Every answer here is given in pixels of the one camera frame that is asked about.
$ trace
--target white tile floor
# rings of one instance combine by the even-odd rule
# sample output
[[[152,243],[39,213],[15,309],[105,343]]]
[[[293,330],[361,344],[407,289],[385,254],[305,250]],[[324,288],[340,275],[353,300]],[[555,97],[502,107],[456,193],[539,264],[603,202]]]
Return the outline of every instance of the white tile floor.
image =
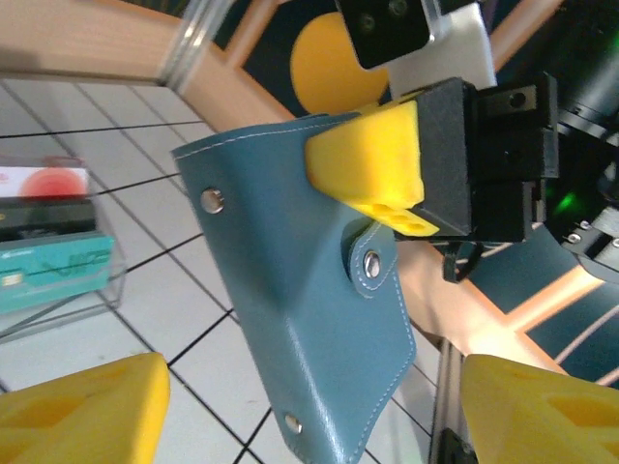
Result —
[[[4,154],[89,163],[130,269],[117,312],[0,339],[0,386],[22,389],[156,350],[171,373],[157,463],[296,463],[169,154],[210,129],[167,89],[17,80],[0,81],[0,128]],[[0,332],[31,315],[0,316]],[[427,462],[439,354],[416,339],[415,365],[380,416],[362,464]]]

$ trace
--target leather wallet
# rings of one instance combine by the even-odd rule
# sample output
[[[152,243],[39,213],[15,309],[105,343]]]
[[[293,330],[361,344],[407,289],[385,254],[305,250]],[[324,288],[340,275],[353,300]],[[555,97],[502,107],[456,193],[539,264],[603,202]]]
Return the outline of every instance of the leather wallet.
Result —
[[[415,356],[393,231],[306,177],[308,138],[355,116],[233,130],[173,152],[281,435],[308,464],[359,461]]]

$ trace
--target yellow block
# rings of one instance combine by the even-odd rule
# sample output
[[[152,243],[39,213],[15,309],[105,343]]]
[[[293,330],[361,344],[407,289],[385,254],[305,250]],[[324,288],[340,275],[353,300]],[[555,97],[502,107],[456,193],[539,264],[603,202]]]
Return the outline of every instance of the yellow block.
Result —
[[[408,236],[438,231],[406,211],[424,200],[417,103],[396,102],[310,138],[309,181],[318,190]]]
[[[462,369],[480,464],[619,463],[619,391],[485,355]]]
[[[168,401],[167,366],[156,353],[5,393],[0,463],[151,463]]]

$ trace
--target dark blue panel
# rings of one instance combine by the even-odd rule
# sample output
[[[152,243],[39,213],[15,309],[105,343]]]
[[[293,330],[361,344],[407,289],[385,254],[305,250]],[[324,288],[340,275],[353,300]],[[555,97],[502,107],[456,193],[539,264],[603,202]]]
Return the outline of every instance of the dark blue panel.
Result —
[[[575,265],[575,258],[542,226],[526,243],[483,259],[471,281],[507,313]]]
[[[606,283],[531,330],[528,335],[553,358],[593,322],[619,304],[619,286]],[[596,381],[619,365],[619,317],[600,327],[562,364],[568,373]]]
[[[250,7],[250,3],[251,0],[236,0],[225,15],[223,23],[218,29],[215,38],[213,38],[213,42],[222,50],[225,50],[230,43],[234,32],[241,24],[243,16]]]
[[[292,47],[310,21],[336,10],[334,0],[293,0],[280,5],[243,66],[251,77],[297,117],[308,112],[299,103],[292,87]]]

